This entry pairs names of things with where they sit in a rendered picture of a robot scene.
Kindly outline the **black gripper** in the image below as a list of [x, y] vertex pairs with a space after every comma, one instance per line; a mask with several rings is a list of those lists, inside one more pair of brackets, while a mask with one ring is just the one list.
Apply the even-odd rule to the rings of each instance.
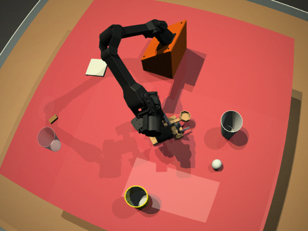
[[158, 143], [162, 143], [162, 142], [167, 141], [167, 140], [169, 140], [173, 137], [173, 133], [172, 133], [170, 127], [165, 127], [163, 122], [162, 122], [162, 120], [165, 119], [163, 115], [164, 115], [164, 113], [163, 113], [163, 111], [161, 111], [161, 114], [160, 114], [160, 116], [161, 116], [161, 126], [162, 126], [161, 135], [158, 136], [158, 137], [155, 137]]

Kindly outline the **tan wooden catapult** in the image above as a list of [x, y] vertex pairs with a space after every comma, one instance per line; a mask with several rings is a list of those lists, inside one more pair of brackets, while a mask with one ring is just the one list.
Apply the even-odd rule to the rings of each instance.
[[[190, 113], [188, 111], [185, 111], [185, 110], [182, 111], [180, 113], [179, 118], [176, 118], [175, 115], [167, 118], [165, 113], [164, 113], [163, 116], [165, 118], [162, 121], [164, 126], [165, 127], [170, 127], [170, 129], [171, 129], [171, 131], [173, 133], [173, 136], [176, 136], [177, 139], [183, 137], [182, 132], [190, 129], [189, 127], [185, 128], [185, 129], [182, 129], [181, 124], [180, 124], [180, 121], [188, 122], [190, 120], [191, 115], [190, 115]], [[153, 145], [157, 145], [158, 144], [158, 142], [157, 142], [155, 137], [149, 137], [149, 138], [150, 138], [150, 140], [151, 140]]]

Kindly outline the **pale cream ball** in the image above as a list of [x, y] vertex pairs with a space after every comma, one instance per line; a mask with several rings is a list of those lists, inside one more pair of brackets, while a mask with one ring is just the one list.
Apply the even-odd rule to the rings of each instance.
[[222, 166], [222, 162], [218, 159], [215, 159], [213, 162], [212, 162], [212, 168], [218, 170], [220, 169]]

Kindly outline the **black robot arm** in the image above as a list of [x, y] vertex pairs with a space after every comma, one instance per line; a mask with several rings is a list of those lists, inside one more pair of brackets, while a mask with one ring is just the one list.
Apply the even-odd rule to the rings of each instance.
[[[165, 21], [157, 19], [133, 26], [111, 25], [100, 34], [99, 49], [101, 59], [106, 62], [118, 81], [127, 106], [136, 116], [131, 120], [133, 127], [139, 134], [158, 137], [161, 135], [162, 108], [157, 91], [147, 91], [137, 83], [117, 53], [121, 39], [138, 35], [144, 35], [145, 38], [156, 37], [161, 46], [165, 46], [172, 43], [176, 33], [168, 29]], [[142, 107], [145, 109], [139, 111]]]

